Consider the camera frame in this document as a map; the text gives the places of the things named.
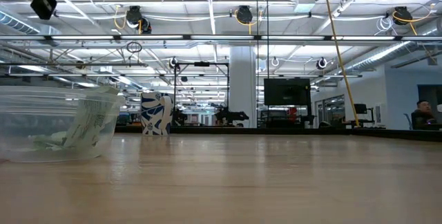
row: wooden table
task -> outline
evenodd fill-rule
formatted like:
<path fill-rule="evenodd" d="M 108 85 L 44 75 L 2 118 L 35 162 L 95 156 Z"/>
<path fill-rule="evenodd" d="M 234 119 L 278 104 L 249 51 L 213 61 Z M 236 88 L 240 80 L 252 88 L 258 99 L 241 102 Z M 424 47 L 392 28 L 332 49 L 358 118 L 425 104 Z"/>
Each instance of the wooden table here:
<path fill-rule="evenodd" d="M 0 163 L 0 223 L 442 223 L 442 146 L 356 136 L 116 135 Z"/>

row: black cable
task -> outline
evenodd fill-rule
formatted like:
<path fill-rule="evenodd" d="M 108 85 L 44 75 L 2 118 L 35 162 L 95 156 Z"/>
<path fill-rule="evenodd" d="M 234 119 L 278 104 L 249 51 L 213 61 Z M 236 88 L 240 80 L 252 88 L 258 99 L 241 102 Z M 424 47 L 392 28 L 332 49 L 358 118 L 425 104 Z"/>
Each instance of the black cable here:
<path fill-rule="evenodd" d="M 139 53 L 141 50 L 143 50 L 143 46 L 140 43 L 137 43 L 136 41 L 131 41 L 127 44 L 126 50 L 130 53 Z"/>

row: fluorescent light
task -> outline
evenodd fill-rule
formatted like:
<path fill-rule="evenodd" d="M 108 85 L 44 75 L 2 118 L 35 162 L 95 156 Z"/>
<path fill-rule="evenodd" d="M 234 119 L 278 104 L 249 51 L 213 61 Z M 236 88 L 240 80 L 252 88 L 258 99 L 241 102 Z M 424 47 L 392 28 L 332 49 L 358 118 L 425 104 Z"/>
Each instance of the fluorescent light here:
<path fill-rule="evenodd" d="M 96 87 L 98 85 L 93 84 L 93 83 L 87 83 L 87 82 L 77 82 L 78 85 L 80 86 L 85 86 L 85 87 Z"/>
<path fill-rule="evenodd" d="M 393 40 L 396 37 L 365 37 L 365 36 L 345 36 L 342 39 L 347 41 L 385 41 L 385 40 Z"/>
<path fill-rule="evenodd" d="M 48 76 L 50 76 L 50 77 L 54 77 L 54 76 L 62 76 L 62 77 L 65 77 L 65 76 L 69 76 L 69 77 L 81 77 L 81 76 L 83 76 L 82 74 L 50 74 L 50 75 L 48 75 Z"/>
<path fill-rule="evenodd" d="M 119 81 L 121 81 L 121 82 L 123 82 L 125 84 L 128 84 L 128 85 L 130 85 L 132 83 L 128 78 L 126 78 L 124 76 L 117 77 L 117 80 L 119 80 Z"/>
<path fill-rule="evenodd" d="M 22 35 L 22 36 L 0 36 L 0 40 L 44 40 L 44 36 Z"/>
<path fill-rule="evenodd" d="M 112 29 L 113 32 L 118 33 L 119 35 L 121 35 L 122 33 L 120 31 L 118 31 L 117 29 Z"/>
<path fill-rule="evenodd" d="M 269 40 L 323 40 L 323 36 L 268 36 Z"/>
<path fill-rule="evenodd" d="M 358 78 L 360 75 L 347 75 L 348 78 Z M 327 78 L 344 78 L 344 75 L 327 75 Z"/>
<path fill-rule="evenodd" d="M 192 35 L 191 39 L 196 40 L 253 40 L 253 35 Z"/>
<path fill-rule="evenodd" d="M 217 86 L 217 85 L 177 85 L 177 88 L 226 88 L 227 86 Z"/>
<path fill-rule="evenodd" d="M 66 80 L 66 79 L 64 79 L 64 78 L 57 78 L 59 81 L 62 81 L 62 82 L 66 82 L 66 83 L 71 83 L 71 81 L 70 80 Z"/>
<path fill-rule="evenodd" d="M 318 78 L 318 75 L 299 75 L 299 74 L 275 74 L 270 75 L 270 77 L 280 77 L 283 75 L 284 77 L 303 77 L 303 78 Z"/>
<path fill-rule="evenodd" d="M 44 76 L 43 74 L 28 74 L 28 73 L 17 73 L 17 74 L 8 74 L 9 76 L 22 76 L 22 77 L 40 77 Z"/>
<path fill-rule="evenodd" d="M 87 74 L 88 77 L 113 77 L 120 76 L 120 74 Z"/>
<path fill-rule="evenodd" d="M 46 70 L 42 67 L 39 66 L 29 66 L 29 65 L 23 65 L 23 66 L 19 66 L 20 68 L 24 68 L 24 69 L 28 69 L 31 71 L 35 71 L 35 72 L 46 72 Z"/>
<path fill-rule="evenodd" d="M 97 35 L 97 36 L 88 36 L 88 35 L 76 35 L 76 36 L 52 36 L 54 40 L 112 40 L 113 36 L 109 35 Z"/>
<path fill-rule="evenodd" d="M 428 36 L 420 36 L 420 37 L 402 37 L 403 41 L 441 41 L 442 37 L 428 37 Z"/>
<path fill-rule="evenodd" d="M 182 35 L 122 35 L 123 40 L 145 40 L 145 39 L 182 39 Z"/>

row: blue and white cup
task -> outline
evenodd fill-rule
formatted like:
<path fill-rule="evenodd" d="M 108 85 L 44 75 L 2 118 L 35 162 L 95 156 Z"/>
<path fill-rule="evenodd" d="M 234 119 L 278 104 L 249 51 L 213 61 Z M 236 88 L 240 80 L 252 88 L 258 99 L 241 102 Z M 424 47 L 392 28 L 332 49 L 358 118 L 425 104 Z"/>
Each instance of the blue and white cup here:
<path fill-rule="evenodd" d="M 173 117 L 173 94 L 142 93 L 141 110 L 143 135 L 167 136 L 170 134 Z"/>

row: clear plastic container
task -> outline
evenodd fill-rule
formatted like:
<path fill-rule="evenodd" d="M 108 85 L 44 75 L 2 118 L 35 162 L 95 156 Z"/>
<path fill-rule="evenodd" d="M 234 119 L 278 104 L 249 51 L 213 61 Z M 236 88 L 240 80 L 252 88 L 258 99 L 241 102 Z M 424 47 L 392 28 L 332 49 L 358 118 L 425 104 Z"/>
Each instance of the clear plastic container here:
<path fill-rule="evenodd" d="M 60 162 L 101 155 L 124 102 L 102 92 L 0 86 L 0 158 Z"/>

